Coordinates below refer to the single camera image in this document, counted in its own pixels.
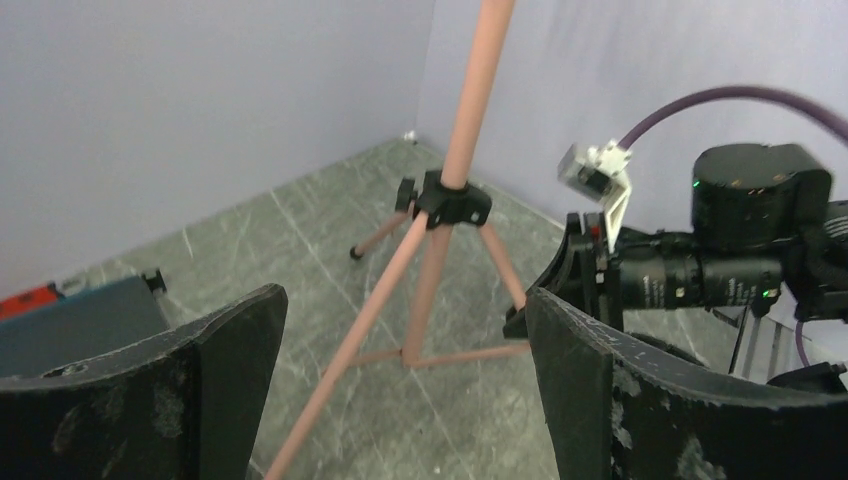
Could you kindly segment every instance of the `red object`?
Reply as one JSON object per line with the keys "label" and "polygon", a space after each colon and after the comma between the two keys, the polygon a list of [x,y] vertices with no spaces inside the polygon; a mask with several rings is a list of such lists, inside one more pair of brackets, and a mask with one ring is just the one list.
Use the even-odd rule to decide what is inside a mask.
{"label": "red object", "polygon": [[56,290],[56,285],[53,283],[20,293],[0,302],[0,322],[58,302],[61,299],[62,295]]}

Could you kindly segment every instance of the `gray wall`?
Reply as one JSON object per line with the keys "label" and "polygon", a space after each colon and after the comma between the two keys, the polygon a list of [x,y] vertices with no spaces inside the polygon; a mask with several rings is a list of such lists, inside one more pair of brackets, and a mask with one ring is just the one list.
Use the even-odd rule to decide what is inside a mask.
{"label": "gray wall", "polygon": [[0,0],[0,296],[412,128],[433,0]]}
{"label": "gray wall", "polygon": [[[417,129],[442,151],[478,5],[436,2]],[[571,143],[621,138],[654,109],[698,89],[767,84],[848,115],[845,19],[848,2],[841,0],[518,2],[473,172],[564,219],[569,211],[597,208],[555,180]],[[736,141],[804,144],[836,173],[834,198],[848,198],[841,143],[786,110],[721,102],[679,114],[636,143],[626,222],[688,228],[692,163],[704,149]],[[791,318],[785,303],[773,310],[775,318]],[[845,337],[839,348],[848,352]]]}

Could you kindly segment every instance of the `tripod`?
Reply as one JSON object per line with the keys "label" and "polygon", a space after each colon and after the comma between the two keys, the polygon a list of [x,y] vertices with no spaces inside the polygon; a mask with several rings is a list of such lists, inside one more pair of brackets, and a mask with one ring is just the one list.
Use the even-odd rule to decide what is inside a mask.
{"label": "tripod", "polygon": [[[468,184],[467,181],[514,4],[515,0],[482,0],[465,82],[460,94],[456,121],[443,169],[427,172],[420,196],[414,194],[412,186],[408,183],[409,180],[405,180],[406,183],[402,182],[401,190],[410,191],[409,201],[399,202],[399,208],[396,210],[400,211],[386,220],[370,238],[350,250],[351,257],[361,258],[369,248],[396,230],[408,218],[414,218],[383,275],[374,286],[371,296],[360,310],[303,412],[295,422],[289,437],[271,464],[265,476],[267,480],[282,478],[329,401],[336,382],[351,366],[400,356],[404,366],[421,368],[515,355],[529,350],[529,345],[524,342],[421,359],[427,322],[447,257],[453,225],[469,223],[478,227],[480,238],[512,297],[515,309],[522,309],[526,302],[526,294],[503,242],[494,228],[486,223],[491,209],[491,198],[482,190]],[[410,305],[410,319],[403,346],[400,349],[357,356],[359,347],[374,326],[392,291],[428,233],[430,241],[421,260],[421,270],[415,296]]]}

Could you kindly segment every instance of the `wire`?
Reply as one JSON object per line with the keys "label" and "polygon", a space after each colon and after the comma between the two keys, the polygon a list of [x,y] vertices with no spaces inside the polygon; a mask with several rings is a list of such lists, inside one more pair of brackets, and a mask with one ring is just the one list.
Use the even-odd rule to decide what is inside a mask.
{"label": "wire", "polygon": [[802,330],[804,323],[798,322],[795,324],[795,348],[798,350],[798,356],[801,357],[801,365],[810,366],[810,360],[807,359],[807,352],[804,349],[804,336]]}
{"label": "wire", "polygon": [[725,87],[716,87],[679,98],[645,117],[644,120],[636,124],[635,127],[622,137],[621,141],[618,142],[618,145],[621,148],[629,149],[633,146],[636,140],[647,133],[648,130],[666,118],[674,115],[675,113],[686,110],[687,108],[716,100],[743,98],[776,103],[792,110],[796,110],[818,122],[822,127],[829,130],[831,133],[839,137],[843,143],[848,145],[848,120],[845,120],[827,107],[795,93],[756,85],[730,85]]}

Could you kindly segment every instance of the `tiled floor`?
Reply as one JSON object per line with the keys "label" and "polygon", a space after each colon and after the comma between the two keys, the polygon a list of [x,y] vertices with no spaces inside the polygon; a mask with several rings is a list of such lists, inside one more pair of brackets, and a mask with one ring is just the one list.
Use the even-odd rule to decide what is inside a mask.
{"label": "tiled floor", "polygon": [[[390,142],[151,245],[93,267],[93,284],[160,267],[163,309],[174,325],[194,320],[265,283],[290,297],[283,346],[254,448],[268,468],[400,234],[359,262],[349,248],[394,207],[404,176],[420,182],[440,159]],[[490,222],[525,284],[559,245],[559,226],[507,195]],[[417,264],[395,292],[363,351],[402,340]],[[471,228],[457,228],[428,331],[425,355],[504,343],[510,300]],[[649,332],[726,371],[735,332],[702,312],[628,314]],[[292,479],[553,479],[553,451],[530,355],[409,371],[398,361],[354,368],[300,452]]]}

